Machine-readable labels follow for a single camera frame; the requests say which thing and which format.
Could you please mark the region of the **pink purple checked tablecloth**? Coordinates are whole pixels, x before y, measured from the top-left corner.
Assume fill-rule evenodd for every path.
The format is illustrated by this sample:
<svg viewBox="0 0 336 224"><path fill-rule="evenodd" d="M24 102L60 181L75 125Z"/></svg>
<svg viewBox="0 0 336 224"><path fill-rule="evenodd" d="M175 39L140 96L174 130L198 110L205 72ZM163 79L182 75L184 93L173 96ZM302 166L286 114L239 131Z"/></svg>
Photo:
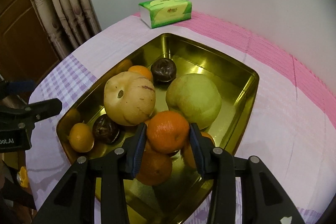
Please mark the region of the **pink purple checked tablecloth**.
<svg viewBox="0 0 336 224"><path fill-rule="evenodd" d="M335 195L335 94L295 57L237 25L195 12L190 20L151 29L131 15L63 60L30 102L58 98L68 110L107 70L163 33L210 46L258 73L255 104L237 154L258 156L304 221L315 223Z"/></svg>

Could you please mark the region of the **green tissue pack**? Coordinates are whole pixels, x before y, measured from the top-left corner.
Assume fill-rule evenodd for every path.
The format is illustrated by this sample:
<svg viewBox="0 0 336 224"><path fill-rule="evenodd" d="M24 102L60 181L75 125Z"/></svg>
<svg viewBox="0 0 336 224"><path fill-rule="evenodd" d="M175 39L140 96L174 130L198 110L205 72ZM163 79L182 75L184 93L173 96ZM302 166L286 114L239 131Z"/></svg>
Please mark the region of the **green tissue pack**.
<svg viewBox="0 0 336 224"><path fill-rule="evenodd" d="M151 29L191 19L189 0L152 0L138 4L141 20Z"/></svg>

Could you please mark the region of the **dark passion fruit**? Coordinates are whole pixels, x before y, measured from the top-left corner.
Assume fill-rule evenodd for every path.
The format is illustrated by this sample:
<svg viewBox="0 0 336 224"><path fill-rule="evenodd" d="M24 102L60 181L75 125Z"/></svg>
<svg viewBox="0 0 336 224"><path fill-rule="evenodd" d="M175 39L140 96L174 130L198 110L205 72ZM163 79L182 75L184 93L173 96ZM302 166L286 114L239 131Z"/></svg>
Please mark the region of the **dark passion fruit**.
<svg viewBox="0 0 336 224"><path fill-rule="evenodd" d="M99 116L93 124L94 138L105 144L112 144L120 133L120 125L112 121L107 114Z"/></svg>
<svg viewBox="0 0 336 224"><path fill-rule="evenodd" d="M175 62L168 58L160 58L151 65L151 73L154 82L169 83L177 76Z"/></svg>

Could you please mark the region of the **pale yellow apple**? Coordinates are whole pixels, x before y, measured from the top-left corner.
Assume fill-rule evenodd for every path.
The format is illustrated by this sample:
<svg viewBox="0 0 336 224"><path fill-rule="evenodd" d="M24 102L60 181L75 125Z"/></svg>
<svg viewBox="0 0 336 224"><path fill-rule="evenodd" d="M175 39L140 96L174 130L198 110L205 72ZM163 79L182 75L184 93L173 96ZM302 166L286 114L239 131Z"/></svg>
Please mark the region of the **pale yellow apple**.
<svg viewBox="0 0 336 224"><path fill-rule="evenodd" d="M121 72L104 86L104 107L108 117L122 126L147 121L155 108L155 87L135 72Z"/></svg>

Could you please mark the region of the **orange mandarin top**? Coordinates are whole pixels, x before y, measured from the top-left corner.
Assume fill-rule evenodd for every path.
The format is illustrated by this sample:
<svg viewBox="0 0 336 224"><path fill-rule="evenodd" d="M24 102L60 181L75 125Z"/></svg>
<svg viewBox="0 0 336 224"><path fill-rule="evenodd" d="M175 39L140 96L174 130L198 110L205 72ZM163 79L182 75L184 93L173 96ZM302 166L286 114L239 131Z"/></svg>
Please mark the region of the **orange mandarin top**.
<svg viewBox="0 0 336 224"><path fill-rule="evenodd" d="M181 114L166 110L151 118L146 135L152 149L169 154L185 145L189 129L189 122Z"/></svg>

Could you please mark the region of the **orange mandarin front lone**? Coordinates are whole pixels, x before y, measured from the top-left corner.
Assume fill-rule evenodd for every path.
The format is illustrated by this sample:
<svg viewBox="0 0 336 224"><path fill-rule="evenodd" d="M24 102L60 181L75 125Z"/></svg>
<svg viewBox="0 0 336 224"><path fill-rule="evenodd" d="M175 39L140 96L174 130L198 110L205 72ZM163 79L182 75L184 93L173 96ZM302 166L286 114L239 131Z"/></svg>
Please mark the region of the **orange mandarin front lone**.
<svg viewBox="0 0 336 224"><path fill-rule="evenodd" d="M93 148L95 138L87 124L77 123L70 130L69 142L76 152L86 153Z"/></svg>

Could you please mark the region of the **orange mandarin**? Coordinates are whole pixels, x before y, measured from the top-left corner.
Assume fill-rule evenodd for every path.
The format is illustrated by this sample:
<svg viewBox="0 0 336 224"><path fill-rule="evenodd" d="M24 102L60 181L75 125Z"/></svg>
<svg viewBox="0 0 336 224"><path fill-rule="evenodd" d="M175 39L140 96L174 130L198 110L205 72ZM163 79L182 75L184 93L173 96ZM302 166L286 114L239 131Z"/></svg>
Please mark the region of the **orange mandarin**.
<svg viewBox="0 0 336 224"><path fill-rule="evenodd" d="M144 121L144 123L146 124L146 127L148 127L149 122L150 122L150 119ZM151 147L151 145L150 145L150 142L149 142L149 140L147 140L147 141L146 141L146 145L145 145L145 151L152 151L152 150L153 150L153 149L152 149L152 147Z"/></svg>
<svg viewBox="0 0 336 224"><path fill-rule="evenodd" d="M196 163L194 159L193 150L191 148L189 140L186 141L185 145L181 149L181 155L183 157L184 163L192 169L196 169Z"/></svg>
<svg viewBox="0 0 336 224"><path fill-rule="evenodd" d="M136 179L144 185L157 186L169 179L173 169L172 159L163 153L145 151Z"/></svg>
<svg viewBox="0 0 336 224"><path fill-rule="evenodd" d="M189 129L189 122L181 114L166 110L151 118L146 135L152 149L169 154L185 145Z"/></svg>

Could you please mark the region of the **large green pear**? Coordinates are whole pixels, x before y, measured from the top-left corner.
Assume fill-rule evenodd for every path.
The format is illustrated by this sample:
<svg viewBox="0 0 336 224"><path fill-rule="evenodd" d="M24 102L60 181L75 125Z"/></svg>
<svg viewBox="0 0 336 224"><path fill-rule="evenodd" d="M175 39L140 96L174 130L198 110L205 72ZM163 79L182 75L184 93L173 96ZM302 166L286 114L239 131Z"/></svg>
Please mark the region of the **large green pear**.
<svg viewBox="0 0 336 224"><path fill-rule="evenodd" d="M222 107L217 86L205 75L189 73L177 77L166 91L166 103L171 111L183 115L200 129L209 127Z"/></svg>

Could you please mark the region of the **yellow-orange mandarin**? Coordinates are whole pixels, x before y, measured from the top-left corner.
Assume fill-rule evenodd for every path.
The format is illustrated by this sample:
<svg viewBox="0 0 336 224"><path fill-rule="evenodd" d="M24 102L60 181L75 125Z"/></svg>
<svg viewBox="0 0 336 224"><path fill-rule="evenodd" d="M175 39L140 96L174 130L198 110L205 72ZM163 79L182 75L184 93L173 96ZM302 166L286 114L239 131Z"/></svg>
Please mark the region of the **yellow-orange mandarin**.
<svg viewBox="0 0 336 224"><path fill-rule="evenodd" d="M131 66L129 69L128 69L129 72L135 72L135 73L138 73L144 77L146 77L148 80L150 80L151 82L153 82L153 75L152 75L152 72L147 68L147 67L144 67L142 65L134 65L134 66Z"/></svg>

